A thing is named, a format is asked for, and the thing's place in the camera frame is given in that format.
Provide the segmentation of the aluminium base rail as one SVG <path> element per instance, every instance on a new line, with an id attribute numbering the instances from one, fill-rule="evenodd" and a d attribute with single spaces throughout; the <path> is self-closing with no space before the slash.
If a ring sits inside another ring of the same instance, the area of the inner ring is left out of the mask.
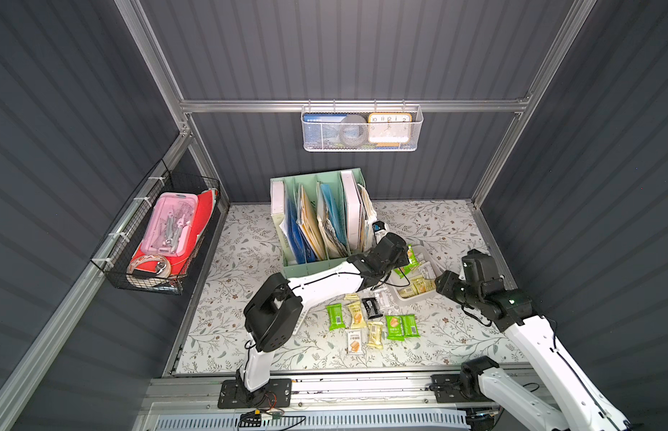
<path id="1" fill-rule="evenodd" d="M 489 400 L 466 400 L 455 395 L 445 404 L 436 401 L 430 390 L 434 375 L 457 375 L 460 368 L 375 370 L 373 372 L 285 373 L 290 379 L 292 411 L 316 409 L 401 408 L 482 408 L 492 407 Z M 222 383 L 226 376 L 174 377 L 151 380 L 143 397 L 141 413 L 182 414 L 217 412 Z"/>

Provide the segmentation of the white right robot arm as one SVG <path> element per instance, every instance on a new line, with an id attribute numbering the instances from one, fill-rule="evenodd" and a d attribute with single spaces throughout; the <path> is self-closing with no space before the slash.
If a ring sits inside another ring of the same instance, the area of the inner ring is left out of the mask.
<path id="1" fill-rule="evenodd" d="M 508 289 L 493 257 L 471 250 L 463 273 L 445 271 L 436 291 L 480 323 L 494 326 L 524 354 L 555 407 L 515 382 L 489 357 L 461 366 L 458 390 L 468 400 L 487 398 L 529 430 L 630 430 L 631 421 L 594 385 L 558 339 L 557 326 L 520 288 Z"/>

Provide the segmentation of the mint green file organizer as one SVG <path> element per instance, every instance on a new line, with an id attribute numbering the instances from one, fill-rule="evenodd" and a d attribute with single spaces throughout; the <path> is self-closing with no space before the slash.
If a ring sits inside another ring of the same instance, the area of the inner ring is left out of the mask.
<path id="1" fill-rule="evenodd" d="M 377 244 L 373 223 L 378 220 L 359 168 L 345 169 L 354 173 L 363 204 L 361 251 L 367 252 Z M 317 172 L 270 180 L 272 220 L 282 247 L 282 272 L 287 278 L 300 278 L 332 268 L 351 253 L 346 235 L 346 207 L 341 172 Z M 316 262 L 297 264 L 289 244 L 286 212 L 287 199 L 292 199 L 301 232 L 314 250 Z"/>

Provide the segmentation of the clear cookie packet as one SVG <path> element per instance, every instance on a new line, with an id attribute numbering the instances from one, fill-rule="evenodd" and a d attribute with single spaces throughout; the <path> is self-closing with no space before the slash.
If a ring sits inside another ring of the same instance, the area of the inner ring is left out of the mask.
<path id="1" fill-rule="evenodd" d="M 380 305 L 381 311 L 386 315 L 397 315 L 399 309 L 387 288 L 379 288 L 374 291 L 374 296 Z"/>

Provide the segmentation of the green cookie packet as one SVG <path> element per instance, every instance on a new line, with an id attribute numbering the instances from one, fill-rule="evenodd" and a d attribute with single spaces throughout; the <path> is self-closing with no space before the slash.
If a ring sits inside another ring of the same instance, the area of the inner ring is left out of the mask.
<path id="1" fill-rule="evenodd" d="M 405 314 L 400 316 L 400 318 L 403 326 L 404 337 L 406 339 L 417 338 L 420 336 L 418 323 L 416 322 L 416 316 L 414 316 L 414 314 Z"/>
<path id="2" fill-rule="evenodd" d="M 339 330 L 346 328 L 346 323 L 343 317 L 343 307 L 341 303 L 333 303 L 326 307 L 328 317 L 330 318 L 329 330 Z"/>
<path id="3" fill-rule="evenodd" d="M 404 341 L 405 332 L 401 317 L 398 315 L 387 315 L 385 320 L 387 325 L 387 338 L 394 341 Z"/>
<path id="4" fill-rule="evenodd" d="M 411 271 L 419 266 L 418 258 L 412 245 L 407 246 L 405 257 L 400 264 L 394 269 L 394 272 L 400 277 L 406 277 Z"/>

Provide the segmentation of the white plastic storage box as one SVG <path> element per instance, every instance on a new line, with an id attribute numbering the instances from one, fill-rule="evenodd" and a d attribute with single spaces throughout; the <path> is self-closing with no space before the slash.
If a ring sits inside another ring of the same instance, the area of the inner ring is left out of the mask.
<path id="1" fill-rule="evenodd" d="M 399 305 L 411 305 L 432 298 L 436 293 L 436 279 L 443 272 L 425 247 L 412 246 L 419 266 L 404 278 L 400 278 L 393 269 L 386 284 L 393 299 Z"/>

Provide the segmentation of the clear tape roll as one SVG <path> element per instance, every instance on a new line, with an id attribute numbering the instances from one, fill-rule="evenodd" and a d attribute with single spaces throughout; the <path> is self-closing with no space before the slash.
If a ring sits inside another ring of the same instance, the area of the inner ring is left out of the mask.
<path id="1" fill-rule="evenodd" d="M 129 263 L 126 272 L 131 276 L 143 275 L 152 278 L 168 278 L 171 270 L 172 265 L 165 256 L 142 255 Z"/>

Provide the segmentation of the blue folder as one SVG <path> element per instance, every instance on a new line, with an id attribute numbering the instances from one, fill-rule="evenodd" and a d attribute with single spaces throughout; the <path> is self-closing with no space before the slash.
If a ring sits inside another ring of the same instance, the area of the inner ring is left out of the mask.
<path id="1" fill-rule="evenodd" d="M 292 199 L 287 199 L 286 224 L 289 244 L 297 264 L 316 262 L 316 254 L 297 223 L 296 207 Z"/>

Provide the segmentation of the yellow white alarm clock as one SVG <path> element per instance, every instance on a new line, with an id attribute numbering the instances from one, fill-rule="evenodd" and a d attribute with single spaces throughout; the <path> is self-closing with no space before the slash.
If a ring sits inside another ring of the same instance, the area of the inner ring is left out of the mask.
<path id="1" fill-rule="evenodd" d="M 407 112 L 374 112 L 368 116 L 368 140 L 375 145 L 404 145 L 411 139 L 413 116 Z"/>

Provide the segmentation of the white cookie packet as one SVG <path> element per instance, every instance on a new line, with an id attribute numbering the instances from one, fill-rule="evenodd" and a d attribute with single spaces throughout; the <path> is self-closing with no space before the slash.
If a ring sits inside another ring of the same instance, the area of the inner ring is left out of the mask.
<path id="1" fill-rule="evenodd" d="M 346 332 L 346 339 L 346 353 L 348 353 L 348 355 L 364 354 L 364 343 L 361 330 L 348 330 Z"/>

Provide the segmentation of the grey tape roll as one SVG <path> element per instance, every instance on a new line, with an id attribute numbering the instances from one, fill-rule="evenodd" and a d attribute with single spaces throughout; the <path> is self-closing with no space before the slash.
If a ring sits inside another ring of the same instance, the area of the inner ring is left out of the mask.
<path id="1" fill-rule="evenodd" d="M 350 114 L 344 117 L 339 128 L 342 144 L 348 148 L 358 148 L 368 142 L 368 126 L 364 117 Z"/>

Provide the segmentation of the pale yellow cookie packet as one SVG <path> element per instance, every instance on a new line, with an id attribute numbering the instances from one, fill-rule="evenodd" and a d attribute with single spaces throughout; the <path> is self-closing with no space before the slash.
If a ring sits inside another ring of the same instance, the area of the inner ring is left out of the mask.
<path id="1" fill-rule="evenodd" d="M 369 323 L 367 323 L 367 328 L 367 346 L 369 348 L 383 349 L 383 324 L 379 321 L 369 321 Z"/>

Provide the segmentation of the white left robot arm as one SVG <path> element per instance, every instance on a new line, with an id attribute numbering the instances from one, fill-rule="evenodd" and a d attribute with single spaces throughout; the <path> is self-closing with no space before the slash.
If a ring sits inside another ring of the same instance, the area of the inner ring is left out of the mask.
<path id="1" fill-rule="evenodd" d="M 387 233 L 371 251 L 349 256 L 313 275 L 286 278 L 278 272 L 267 278 L 243 310 L 249 334 L 246 360 L 237 372 L 248 393 L 264 388 L 276 350 L 303 324 L 308 310 L 334 297 L 374 287 L 391 271 L 409 264 L 406 241 Z"/>

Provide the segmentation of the black cookie packet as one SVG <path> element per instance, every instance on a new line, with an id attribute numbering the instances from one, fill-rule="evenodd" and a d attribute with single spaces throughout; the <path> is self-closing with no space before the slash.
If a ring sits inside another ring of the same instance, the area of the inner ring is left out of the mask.
<path id="1" fill-rule="evenodd" d="M 369 320 L 382 318 L 382 309 L 374 297 L 363 298 L 362 304 Z"/>

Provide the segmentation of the blue box in basket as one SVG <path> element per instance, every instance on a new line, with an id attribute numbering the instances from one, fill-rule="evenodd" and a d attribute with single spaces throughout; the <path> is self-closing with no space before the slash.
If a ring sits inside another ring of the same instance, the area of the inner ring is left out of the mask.
<path id="1" fill-rule="evenodd" d="M 324 150 L 340 143 L 340 124 L 344 114 L 305 113 L 303 124 L 303 146 L 307 151 Z"/>

